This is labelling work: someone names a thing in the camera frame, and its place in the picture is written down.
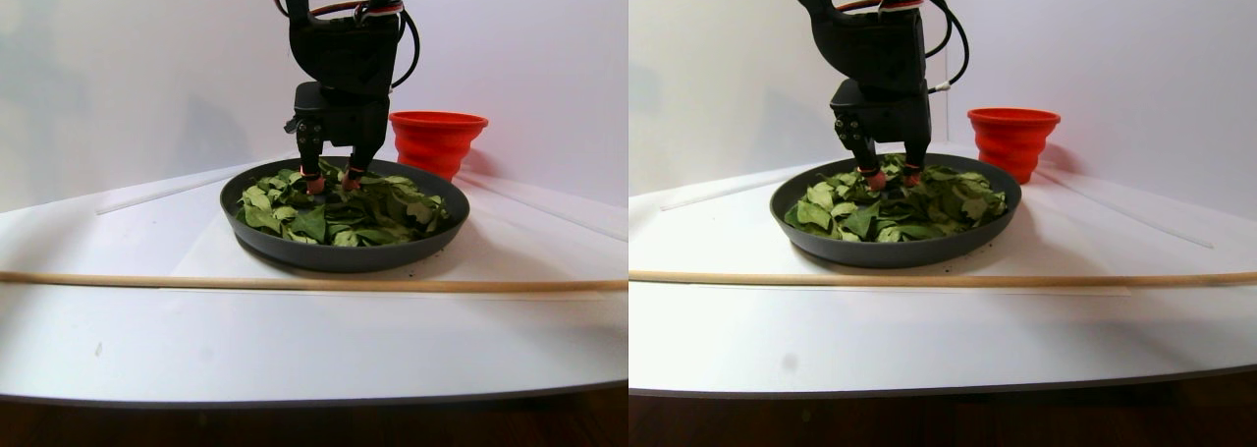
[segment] pile of leaves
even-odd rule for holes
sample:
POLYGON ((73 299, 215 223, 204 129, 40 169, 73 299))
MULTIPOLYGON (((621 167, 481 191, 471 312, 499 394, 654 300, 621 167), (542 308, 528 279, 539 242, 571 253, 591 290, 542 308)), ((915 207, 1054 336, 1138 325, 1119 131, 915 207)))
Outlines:
POLYGON ((903 154, 882 158, 886 187, 871 192, 857 170, 821 177, 784 215, 786 223, 843 241, 921 241, 957 235, 1001 217, 1004 192, 978 172, 926 164, 915 187, 904 187, 903 154))
POLYGON ((289 241, 332 246, 385 246, 417 241, 451 223, 440 196, 426 196, 411 178, 365 173, 362 187, 339 186, 344 170, 319 161, 327 188, 305 195, 295 170, 260 178, 240 196, 240 222, 289 241))

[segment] white rod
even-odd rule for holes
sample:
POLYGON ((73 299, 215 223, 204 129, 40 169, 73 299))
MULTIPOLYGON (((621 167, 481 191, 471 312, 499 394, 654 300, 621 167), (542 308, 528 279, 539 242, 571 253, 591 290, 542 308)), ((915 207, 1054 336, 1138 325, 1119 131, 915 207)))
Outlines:
POLYGON ((574 215, 563 213, 561 212, 561 210, 552 210, 543 205, 538 205, 534 201, 519 198, 519 196, 513 196, 509 195, 508 192, 498 191, 494 187, 486 186, 484 182, 476 181, 476 178, 466 178, 465 176, 458 176, 455 178, 459 178, 459 181, 463 182, 473 183, 473 186, 480 187, 481 190, 494 192, 494 195, 503 196, 503 198, 517 201, 517 203, 523 205, 525 207, 539 210, 539 212, 542 213, 553 215, 553 217, 556 218, 562 218, 566 222, 574 223, 576 226, 583 227, 586 230, 600 232, 600 235, 610 237, 612 240, 628 241, 628 236, 625 232, 607 230, 606 227, 597 226, 597 223, 588 223, 583 221, 583 218, 574 217, 574 215))
POLYGON ((215 173, 210 178, 204 178, 204 181, 184 183, 182 186, 176 186, 176 187, 167 187, 167 190, 163 191, 148 192, 148 195, 136 196, 136 198, 128 201, 121 201, 119 203, 107 205, 104 207, 97 208, 96 215, 108 215, 116 212, 117 210, 126 210, 137 205, 148 203, 148 201, 166 198, 166 196, 178 195, 178 192, 194 191, 197 190, 197 187, 209 186, 209 183, 222 182, 226 181, 226 178, 233 178, 239 172, 243 172, 243 170, 251 170, 254 167, 258 167, 258 164, 269 164, 272 163, 272 161, 290 159, 293 158, 293 156, 295 156, 293 154, 293 152, 288 152, 288 154, 278 156, 277 158, 270 158, 268 161, 256 161, 256 163, 251 164, 239 164, 239 167, 233 167, 228 172, 215 173))
POLYGON ((1172 227, 1163 226, 1163 223, 1158 223, 1158 222, 1151 221, 1150 218, 1145 218, 1145 217, 1143 217, 1143 215, 1136 215, 1131 210, 1123 208, 1119 205, 1112 203, 1112 201, 1105 201, 1105 200, 1096 198, 1095 196, 1086 195, 1086 192, 1081 192, 1081 191, 1076 190, 1076 187, 1067 186, 1067 183, 1065 183, 1065 181, 1061 181, 1060 178, 1055 178, 1055 177, 1050 176, 1050 173, 1043 173, 1042 170, 1035 170, 1035 173, 1037 173, 1038 176, 1041 176, 1043 178, 1048 178, 1048 181, 1051 181, 1052 183, 1056 183, 1057 186, 1065 187, 1065 190, 1067 190, 1070 192, 1077 192, 1077 195, 1081 196, 1082 198, 1096 201, 1096 203, 1099 203, 1100 206, 1102 206, 1105 208, 1109 208, 1109 210, 1114 210, 1119 215, 1125 215, 1125 217, 1128 217, 1128 218, 1135 218, 1135 221, 1138 221, 1140 223, 1144 223, 1144 226, 1148 226, 1148 227, 1150 227, 1153 230, 1156 230, 1156 231, 1160 231, 1160 232, 1166 232, 1166 235, 1175 236, 1177 239, 1180 239, 1183 241, 1189 241, 1193 245, 1203 246, 1204 249, 1213 249, 1212 241, 1204 241, 1204 240, 1200 240, 1200 239, 1195 239, 1195 237, 1188 236, 1185 232, 1180 232, 1180 231, 1173 230, 1172 227))

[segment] dark floor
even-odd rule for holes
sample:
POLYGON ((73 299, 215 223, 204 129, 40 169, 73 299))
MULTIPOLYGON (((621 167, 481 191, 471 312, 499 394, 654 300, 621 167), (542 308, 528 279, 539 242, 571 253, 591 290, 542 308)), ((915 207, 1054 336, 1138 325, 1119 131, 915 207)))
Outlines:
POLYGON ((1257 446, 1257 373, 838 401, 631 397, 634 446, 1257 446))
POLYGON ((0 403, 8 446, 626 446, 628 389, 383 407, 118 409, 0 403))
POLYGON ((1257 446, 1257 373, 838 401, 628 397, 272 409, 0 403, 6 446, 1257 446))

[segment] black pan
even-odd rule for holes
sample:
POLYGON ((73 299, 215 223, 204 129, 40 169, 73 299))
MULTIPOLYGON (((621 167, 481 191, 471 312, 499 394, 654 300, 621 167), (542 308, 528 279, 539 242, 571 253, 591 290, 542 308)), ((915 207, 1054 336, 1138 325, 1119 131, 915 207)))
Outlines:
MULTIPOLYGON (((344 156, 327 156, 324 159, 328 163, 336 164, 336 167, 344 168, 349 158, 344 158, 344 156)), ((419 191, 426 192, 426 195, 440 196, 445 200, 445 206, 449 208, 454 226, 445 230, 445 232, 440 232, 440 235, 419 241, 406 241, 406 244, 400 245, 323 246, 304 244, 304 241, 283 240, 254 230, 248 223, 236 221, 235 215, 240 210, 238 201, 246 187, 254 186, 258 178, 274 176, 279 170, 297 170, 298 167, 300 167, 300 159, 273 161, 270 164, 260 164, 259 167, 248 170, 245 173, 239 173, 239 176, 222 187, 222 192, 219 195, 222 212, 228 215, 228 222, 235 230, 240 246, 245 246, 246 250, 258 255, 265 255, 265 257, 273 261, 290 264, 294 267, 346 274, 373 272, 412 264, 439 252, 445 245, 454 241, 454 236, 463 229, 463 222, 466 222, 468 215, 471 212, 468 197, 458 187, 454 187, 454 183, 445 181, 445 178, 436 177, 434 173, 424 172, 409 164, 377 159, 372 161, 371 172, 380 173, 380 176, 411 178, 419 186, 419 191)), ((339 187, 339 183, 332 183, 333 181, 333 178, 329 178, 328 187, 339 187)))
POLYGON ((817 257, 831 262, 869 269, 919 267, 925 264, 938 264, 960 257, 960 255, 973 252, 978 246, 994 240, 996 236, 1008 227, 1017 206, 1021 205, 1021 186, 1009 173, 993 164, 987 164, 984 161, 962 158, 962 156, 925 154, 925 163, 947 164, 947 167, 960 170, 960 172, 983 173, 991 181, 993 191, 1006 192, 1008 212, 996 221, 983 223, 983 226, 960 232, 959 235, 925 241, 832 240, 798 231, 782 220, 787 210, 803 197, 807 188, 821 181, 817 177, 818 173, 820 176, 830 177, 836 173, 851 172, 856 168, 856 159, 822 164, 821 167, 807 170, 807 172, 799 173, 794 178, 789 178, 781 187, 777 187, 777 192, 773 192, 769 208, 772 210, 773 218, 777 218, 777 223, 786 232, 786 236, 789 237, 789 241, 793 241, 794 246, 799 246, 804 252, 817 255, 817 257))

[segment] green leaf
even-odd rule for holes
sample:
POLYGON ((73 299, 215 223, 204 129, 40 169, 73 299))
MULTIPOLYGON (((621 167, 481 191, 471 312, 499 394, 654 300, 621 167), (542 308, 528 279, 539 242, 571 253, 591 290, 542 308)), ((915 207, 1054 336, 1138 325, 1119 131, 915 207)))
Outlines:
POLYGON ((794 206, 789 207, 789 210, 786 210, 786 215, 782 215, 782 221, 789 223, 789 226, 796 230, 803 229, 803 222, 798 221, 798 203, 794 203, 794 206))
POLYGON ((332 240, 332 246, 358 246, 358 232, 341 231, 332 240))
POLYGON ((426 196, 422 195, 422 192, 419 192, 416 187, 406 186, 405 183, 395 183, 392 186, 392 192, 397 200, 405 201, 406 203, 415 203, 415 201, 429 200, 426 196))
POLYGON ((897 226, 887 226, 877 232, 877 241, 899 241, 901 237, 903 232, 899 231, 897 226))
POLYGON ((872 218, 877 217, 880 210, 881 203, 874 203, 867 208, 857 210, 842 221, 842 226, 851 230, 856 236, 865 237, 869 235, 869 226, 872 222, 872 218))
POLYGON ((424 235, 432 236, 436 232, 437 227, 440 226, 440 222, 441 222, 440 218, 432 218, 432 221, 427 223, 427 227, 424 229, 424 235))
POLYGON ((897 230, 899 232, 903 232, 904 236, 914 240, 933 240, 935 237, 945 236, 941 231, 934 229, 933 226, 920 226, 920 223, 906 223, 905 226, 899 226, 897 230))
POLYGON ((807 190, 807 201, 812 201, 812 205, 817 205, 826 213, 833 210, 833 187, 830 183, 821 182, 816 183, 813 187, 807 190))
POLYGON ((353 227, 349 226, 349 223, 328 223, 327 226, 328 236, 336 236, 339 235, 342 231, 349 231, 349 230, 353 230, 353 227))
POLYGON ((851 201, 843 201, 842 203, 835 205, 830 215, 832 217, 840 217, 840 215, 851 215, 860 210, 860 206, 851 203, 851 201))
POLYGON ((964 223, 954 221, 954 218, 953 218, 953 221, 947 221, 947 222, 941 222, 941 223, 933 223, 933 226, 939 232, 943 232, 943 236, 953 236, 953 235, 957 235, 957 232, 964 231, 964 223))
POLYGON ((401 176, 385 177, 383 182, 387 182, 387 183, 401 183, 401 186, 415 187, 415 181, 411 181, 411 178, 409 178, 409 177, 401 177, 401 176))
POLYGON ((313 239, 313 237, 305 237, 305 236, 302 236, 302 235, 294 235, 294 232, 292 232, 290 230, 284 230, 284 239, 287 239, 289 241, 304 241, 304 244, 308 244, 308 245, 318 245, 319 244, 319 241, 316 240, 316 239, 313 239))
POLYGON ((309 208, 314 206, 314 200, 310 200, 309 195, 305 195, 304 187, 298 190, 298 187, 289 187, 288 192, 279 196, 279 203, 287 203, 293 208, 309 208))
POLYGON ((393 232, 382 230, 358 230, 354 232, 357 232, 361 239, 372 241, 376 245, 391 245, 397 241, 397 236, 395 236, 393 232))
POLYGON ((244 218, 245 223, 254 230, 270 230, 274 236, 280 236, 279 220, 270 215, 270 210, 245 206, 244 218))
POLYGON ((989 181, 987 181, 987 177, 983 176, 983 173, 978 173, 978 172, 960 173, 959 176, 955 176, 955 178, 960 178, 960 181, 991 183, 989 181))
POLYGON ((964 205, 962 205, 962 210, 964 210, 964 213, 968 215, 969 218, 973 218, 973 221, 978 221, 979 218, 982 218, 983 215, 987 213, 987 200, 982 198, 965 200, 964 205))
POLYGON ((406 206, 406 215, 412 215, 412 217, 415 217, 415 221, 417 221, 419 223, 427 223, 432 221, 434 213, 432 208, 417 201, 416 203, 410 203, 406 206))
POLYGON ((289 218, 297 217, 297 208, 283 206, 279 208, 274 208, 272 215, 274 215, 274 217, 278 218, 279 221, 289 221, 289 218))
POLYGON ((309 212, 297 215, 297 218, 293 218, 293 222, 288 223, 288 227, 293 232, 302 232, 316 241, 324 241, 327 239, 326 211, 326 206, 318 206, 314 210, 309 210, 309 212))
POLYGON ((939 210, 943 210, 948 218, 965 218, 964 198, 960 197, 955 187, 938 196, 939 210))
POLYGON ((925 212, 930 218, 930 221, 935 223, 945 223, 948 221, 952 221, 952 217, 944 213, 943 210, 939 210, 938 201, 930 201, 929 208, 925 208, 925 212))
POLYGON ((830 212, 821 208, 817 205, 808 203, 808 201, 798 201, 798 221, 803 223, 817 223, 823 230, 830 229, 830 222, 833 221, 830 217, 830 212))
POLYGON ((266 192, 261 191, 258 186, 246 187, 244 191, 244 200, 246 200, 249 205, 264 210, 264 212, 270 212, 270 198, 266 198, 266 192))
POLYGON ((921 181, 950 181, 955 178, 955 173, 949 173, 948 170, 926 167, 925 172, 921 172, 921 181))

